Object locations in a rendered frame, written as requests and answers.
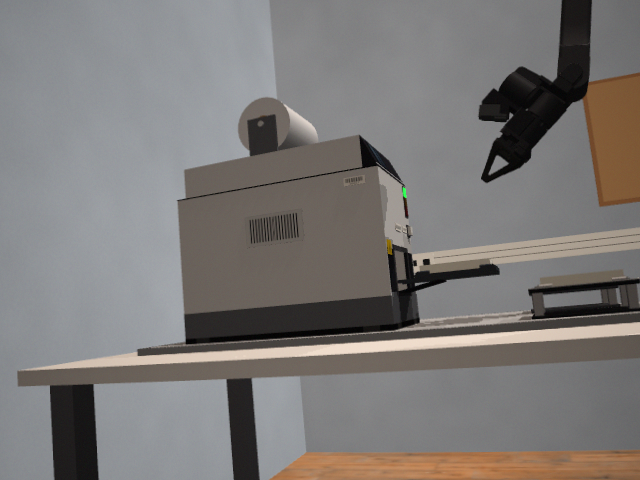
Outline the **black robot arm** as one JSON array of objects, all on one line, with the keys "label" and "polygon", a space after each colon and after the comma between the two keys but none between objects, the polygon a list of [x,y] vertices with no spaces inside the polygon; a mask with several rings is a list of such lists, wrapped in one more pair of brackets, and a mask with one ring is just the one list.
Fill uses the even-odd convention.
[{"label": "black robot arm", "polygon": [[551,82],[525,67],[517,68],[499,91],[492,89],[482,100],[479,120],[507,122],[512,113],[504,126],[520,136],[534,115],[550,130],[573,102],[581,100],[590,74],[591,11],[592,0],[562,0],[557,78]]}]

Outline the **beige well plate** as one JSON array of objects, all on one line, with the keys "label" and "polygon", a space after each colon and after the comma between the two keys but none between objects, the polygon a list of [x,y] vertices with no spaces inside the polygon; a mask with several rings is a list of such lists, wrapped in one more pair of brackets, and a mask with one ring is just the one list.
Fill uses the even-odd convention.
[{"label": "beige well plate", "polygon": [[430,273],[438,273],[438,272],[448,272],[448,271],[457,271],[457,270],[466,270],[466,269],[476,269],[476,268],[480,268],[479,265],[482,265],[482,264],[492,265],[492,263],[493,263],[492,259],[485,258],[485,259],[422,265],[422,266],[419,266],[419,269],[420,271],[429,270]]},{"label": "beige well plate", "polygon": [[623,269],[582,273],[582,274],[562,275],[562,276],[552,276],[552,277],[542,277],[540,278],[539,285],[552,284],[552,286],[556,286],[556,285],[611,281],[612,278],[615,278],[615,277],[625,277],[623,273]]}]

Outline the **white cylinder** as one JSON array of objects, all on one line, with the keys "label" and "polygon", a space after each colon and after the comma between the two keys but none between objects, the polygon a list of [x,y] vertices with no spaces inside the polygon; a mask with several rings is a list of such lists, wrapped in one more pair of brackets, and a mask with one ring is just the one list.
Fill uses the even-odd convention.
[{"label": "white cylinder", "polygon": [[311,123],[281,101],[272,97],[263,97],[251,102],[239,119],[239,139],[247,150],[249,150],[247,120],[271,114],[276,115],[278,150],[318,143],[317,132]]}]

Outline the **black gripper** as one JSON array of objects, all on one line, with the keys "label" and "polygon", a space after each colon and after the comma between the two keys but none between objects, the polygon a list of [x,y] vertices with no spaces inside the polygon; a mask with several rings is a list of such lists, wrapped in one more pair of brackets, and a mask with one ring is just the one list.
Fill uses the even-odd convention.
[{"label": "black gripper", "polygon": [[[512,172],[529,161],[529,159],[531,158],[531,149],[547,133],[548,129],[548,127],[544,123],[538,124],[537,122],[539,120],[540,119],[536,117],[536,119],[520,136],[518,136],[506,126],[504,126],[500,130],[500,132],[503,133],[503,136],[500,136],[500,139],[503,142],[497,137],[492,144],[489,157],[481,177],[481,179],[485,183],[488,183],[502,175]],[[509,136],[506,137],[507,135]],[[494,172],[493,174],[488,175],[497,155],[502,157],[505,161],[509,161],[509,164]]]}]

